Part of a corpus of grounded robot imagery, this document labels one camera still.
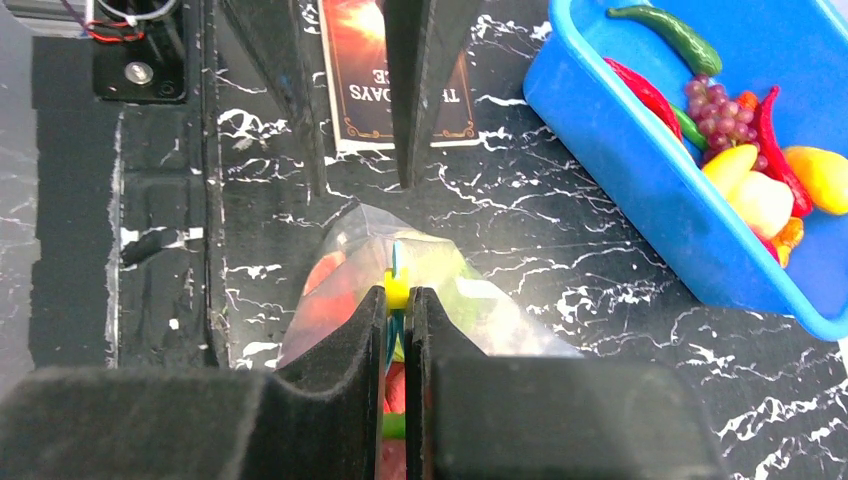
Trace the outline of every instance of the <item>black marble tabletop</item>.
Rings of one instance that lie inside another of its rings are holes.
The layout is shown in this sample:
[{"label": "black marble tabletop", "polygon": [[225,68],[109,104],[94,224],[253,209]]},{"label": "black marble tabletop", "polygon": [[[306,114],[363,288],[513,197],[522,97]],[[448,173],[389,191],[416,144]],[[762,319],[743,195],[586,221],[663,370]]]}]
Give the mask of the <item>black marble tabletop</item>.
[{"label": "black marble tabletop", "polygon": [[[471,27],[478,145],[433,151],[412,191],[399,188],[390,152],[335,155],[319,198],[306,187],[287,119],[221,19],[231,366],[274,366],[323,235],[366,203],[452,239],[587,356],[677,368],[703,398],[733,478],[842,478],[848,379],[838,345],[791,318],[696,301],[522,99],[524,72],[550,33],[546,3],[489,0]],[[302,14],[319,45],[315,2]],[[313,79],[326,97],[323,72]],[[325,118],[334,154],[329,107]]]}]

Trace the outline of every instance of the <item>white cable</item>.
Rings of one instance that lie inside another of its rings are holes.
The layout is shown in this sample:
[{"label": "white cable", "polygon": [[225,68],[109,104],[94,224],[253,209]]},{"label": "white cable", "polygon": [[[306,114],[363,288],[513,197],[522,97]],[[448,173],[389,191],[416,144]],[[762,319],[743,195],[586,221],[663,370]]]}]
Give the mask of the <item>white cable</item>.
[{"label": "white cable", "polygon": [[165,15],[171,13],[171,10],[174,9],[178,2],[179,0],[168,0],[168,3],[162,5],[162,8],[154,12],[144,13],[141,15],[130,15],[127,12],[122,12],[120,10],[110,7],[106,4],[106,0],[97,0],[97,3],[100,4],[100,8],[118,18],[123,18],[131,27],[135,27],[136,25],[138,25],[138,22],[158,20],[159,18],[164,17]]}]

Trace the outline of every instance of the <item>yellow clip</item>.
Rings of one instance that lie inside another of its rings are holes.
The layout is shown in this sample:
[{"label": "yellow clip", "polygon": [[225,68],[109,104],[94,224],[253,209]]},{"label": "yellow clip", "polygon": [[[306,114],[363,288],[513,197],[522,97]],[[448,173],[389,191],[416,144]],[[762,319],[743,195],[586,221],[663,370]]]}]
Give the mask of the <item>yellow clip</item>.
[{"label": "yellow clip", "polygon": [[386,270],[386,297],[389,301],[389,311],[406,310],[409,302],[409,270],[400,269],[400,274],[395,278],[392,269]]}]

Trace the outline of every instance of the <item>blue plastic bin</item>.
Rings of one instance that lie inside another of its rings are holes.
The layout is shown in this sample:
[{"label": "blue plastic bin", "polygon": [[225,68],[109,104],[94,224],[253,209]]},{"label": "blue plastic bin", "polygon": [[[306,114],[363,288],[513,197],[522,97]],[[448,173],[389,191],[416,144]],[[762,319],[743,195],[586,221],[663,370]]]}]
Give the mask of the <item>blue plastic bin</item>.
[{"label": "blue plastic bin", "polygon": [[[552,0],[553,33],[524,83],[527,102],[680,279],[707,305],[794,315],[827,341],[848,336],[848,216],[816,211],[783,271],[669,129],[603,61],[630,67],[685,107],[692,73],[655,33],[608,19],[647,2]],[[826,1],[657,0],[703,35],[731,95],[781,87],[781,146],[848,154],[848,24]],[[691,145],[688,148],[695,152]]]}]

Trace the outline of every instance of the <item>green chili pepper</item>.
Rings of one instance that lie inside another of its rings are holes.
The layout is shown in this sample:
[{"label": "green chili pepper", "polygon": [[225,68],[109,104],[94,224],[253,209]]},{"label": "green chili pepper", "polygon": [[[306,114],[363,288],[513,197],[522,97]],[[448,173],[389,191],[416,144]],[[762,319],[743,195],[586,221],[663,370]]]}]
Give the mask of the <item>green chili pepper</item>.
[{"label": "green chili pepper", "polygon": [[607,10],[610,18],[627,18],[650,28],[661,36],[683,57],[689,68],[697,74],[714,77],[721,72],[721,58],[715,48],[674,15],[648,5],[637,5]]},{"label": "green chili pepper", "polygon": [[674,115],[677,116],[677,121],[680,123],[680,128],[683,130],[683,136],[686,137],[686,140],[692,142],[692,145],[698,147],[698,150],[705,152],[708,148],[707,139],[698,131],[695,121],[689,118],[686,112],[674,105],[671,106],[671,109],[674,110]]},{"label": "green chili pepper", "polygon": [[383,414],[383,438],[406,438],[406,414]]}]

